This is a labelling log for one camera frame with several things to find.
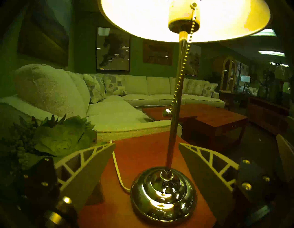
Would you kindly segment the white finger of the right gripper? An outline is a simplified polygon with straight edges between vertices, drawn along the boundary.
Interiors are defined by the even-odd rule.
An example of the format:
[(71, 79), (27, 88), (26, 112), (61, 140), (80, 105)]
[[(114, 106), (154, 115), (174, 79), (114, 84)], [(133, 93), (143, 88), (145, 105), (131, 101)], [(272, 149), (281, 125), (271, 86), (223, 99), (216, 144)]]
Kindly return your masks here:
[(294, 146), (282, 135), (276, 136), (279, 155), (281, 159), (284, 180), (293, 182), (294, 180)]

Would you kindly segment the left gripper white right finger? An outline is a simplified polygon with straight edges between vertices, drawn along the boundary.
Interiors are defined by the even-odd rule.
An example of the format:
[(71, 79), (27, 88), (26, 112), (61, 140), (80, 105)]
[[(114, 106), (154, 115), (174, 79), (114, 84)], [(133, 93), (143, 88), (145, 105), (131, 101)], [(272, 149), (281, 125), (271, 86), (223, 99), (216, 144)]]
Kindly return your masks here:
[(253, 160), (239, 163), (209, 149), (179, 143), (179, 150), (217, 221), (242, 221), (273, 196), (272, 178)]

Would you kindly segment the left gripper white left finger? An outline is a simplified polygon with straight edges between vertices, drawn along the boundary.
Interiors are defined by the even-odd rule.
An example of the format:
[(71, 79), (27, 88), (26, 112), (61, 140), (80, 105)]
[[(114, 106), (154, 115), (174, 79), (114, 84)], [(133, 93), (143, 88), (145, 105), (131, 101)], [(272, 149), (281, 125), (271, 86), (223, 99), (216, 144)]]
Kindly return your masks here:
[(100, 181), (115, 143), (44, 157), (23, 174), (23, 202), (40, 210), (81, 210)]

